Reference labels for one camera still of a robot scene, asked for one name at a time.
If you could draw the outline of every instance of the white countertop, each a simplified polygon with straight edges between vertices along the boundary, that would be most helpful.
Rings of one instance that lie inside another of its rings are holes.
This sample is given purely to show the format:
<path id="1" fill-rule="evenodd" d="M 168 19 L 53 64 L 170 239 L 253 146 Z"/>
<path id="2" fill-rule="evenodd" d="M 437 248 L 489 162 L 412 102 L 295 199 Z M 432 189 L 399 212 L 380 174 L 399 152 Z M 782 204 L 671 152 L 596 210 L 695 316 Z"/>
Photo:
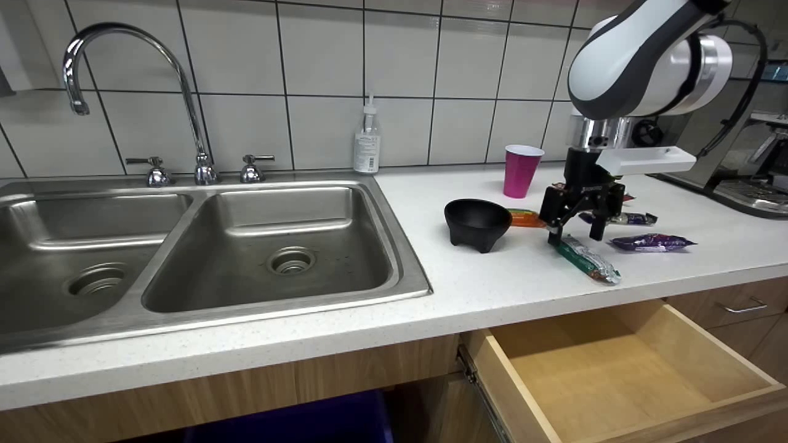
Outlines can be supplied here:
<path id="1" fill-rule="evenodd" d="M 401 171 L 380 185 L 410 235 L 434 296 L 303 317 L 234 323 L 113 342 L 0 355 L 0 412 L 639 303 L 788 276 L 788 223 L 726 210 L 650 177 L 625 179 L 633 212 L 660 217 L 662 235 L 698 246 L 672 255 L 623 255 L 598 243 L 623 276 L 594 284 L 548 246 L 543 228 L 511 228 L 494 254 L 448 243 L 447 201 L 480 198 L 539 210 L 561 167 L 543 167 L 528 199 L 501 194 L 503 171 Z M 569 235 L 587 239 L 575 219 Z M 606 237 L 644 235 L 608 227 Z"/>

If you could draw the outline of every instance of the faucet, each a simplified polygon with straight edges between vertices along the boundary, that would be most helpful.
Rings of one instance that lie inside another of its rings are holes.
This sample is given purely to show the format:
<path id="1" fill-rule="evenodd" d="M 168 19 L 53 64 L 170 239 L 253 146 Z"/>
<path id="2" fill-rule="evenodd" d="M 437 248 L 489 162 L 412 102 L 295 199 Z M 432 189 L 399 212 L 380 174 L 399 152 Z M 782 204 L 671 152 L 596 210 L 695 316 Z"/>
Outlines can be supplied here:
<path id="1" fill-rule="evenodd" d="M 61 62 L 61 82 L 68 87 L 71 110 L 79 114 L 79 116 L 88 116 L 91 114 L 88 103 L 85 102 L 81 88 L 79 88 L 79 56 L 85 54 L 85 46 L 88 43 L 98 39 L 101 34 L 130 34 L 130 38 L 139 38 L 139 39 L 148 43 L 152 50 L 157 50 L 166 56 L 166 62 L 176 70 L 177 82 L 181 82 L 181 93 L 182 93 L 182 102 L 186 102 L 188 114 L 191 114 L 194 146 L 197 146 L 194 183 L 197 185 L 216 183 L 216 164 L 215 164 L 213 152 L 205 148 L 205 131 L 203 131 L 200 119 L 197 119 L 194 88 L 193 88 L 191 80 L 186 76 L 182 64 L 177 62 L 177 56 L 160 39 L 156 39 L 152 34 L 148 34 L 148 33 L 143 33 L 139 27 L 130 27 L 130 24 L 123 24 L 123 22 L 98 22 L 98 24 L 85 27 L 81 33 L 75 34 L 75 39 L 68 46 L 64 62 Z"/>

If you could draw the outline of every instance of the plastic cup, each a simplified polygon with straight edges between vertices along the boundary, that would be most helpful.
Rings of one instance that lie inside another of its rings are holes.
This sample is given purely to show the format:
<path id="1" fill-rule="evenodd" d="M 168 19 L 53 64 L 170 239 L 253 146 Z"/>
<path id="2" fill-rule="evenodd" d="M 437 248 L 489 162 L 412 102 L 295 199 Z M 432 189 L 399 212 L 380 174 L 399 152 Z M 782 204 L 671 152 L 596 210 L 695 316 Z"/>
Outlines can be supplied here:
<path id="1" fill-rule="evenodd" d="M 503 194 L 522 199 L 534 179 L 537 164 L 545 151 L 534 146 L 507 146 L 507 167 L 503 179 Z"/>

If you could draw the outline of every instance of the backsplash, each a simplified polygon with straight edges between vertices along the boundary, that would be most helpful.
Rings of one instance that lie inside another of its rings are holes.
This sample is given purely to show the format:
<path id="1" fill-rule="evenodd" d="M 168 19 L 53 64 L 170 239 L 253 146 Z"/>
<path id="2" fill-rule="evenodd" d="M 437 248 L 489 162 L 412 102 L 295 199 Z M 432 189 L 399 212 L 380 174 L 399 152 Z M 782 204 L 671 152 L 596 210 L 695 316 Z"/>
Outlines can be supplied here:
<path id="1" fill-rule="evenodd" d="M 578 119 L 566 70 L 629 0 L 29 0 L 54 66 L 93 22 L 162 39 L 194 80 L 220 171 L 351 167 L 363 96 L 380 96 L 383 164 L 503 162 L 505 142 L 561 161 Z M 140 174 L 120 158 L 194 167 L 176 75 L 129 38 L 86 50 L 91 116 L 50 88 L 0 102 L 0 177 Z"/>

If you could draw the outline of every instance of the sink basin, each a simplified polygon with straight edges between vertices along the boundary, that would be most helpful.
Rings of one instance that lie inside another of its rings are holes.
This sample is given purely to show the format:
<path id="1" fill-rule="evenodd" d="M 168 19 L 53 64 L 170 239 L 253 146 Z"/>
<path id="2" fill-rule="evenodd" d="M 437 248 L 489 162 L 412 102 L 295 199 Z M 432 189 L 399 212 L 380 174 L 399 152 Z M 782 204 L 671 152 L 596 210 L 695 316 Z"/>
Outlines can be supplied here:
<path id="1" fill-rule="evenodd" d="M 395 281 L 384 237 L 369 194 L 354 185 L 221 193 L 186 231 L 146 305 L 181 312 L 363 297 Z"/>
<path id="2" fill-rule="evenodd" d="M 0 263 L 0 351 L 432 294 L 378 183 L 348 174 L 7 185 Z"/>
<path id="3" fill-rule="evenodd" d="M 0 206 L 0 332 L 117 305 L 191 206 L 181 194 L 71 194 Z"/>

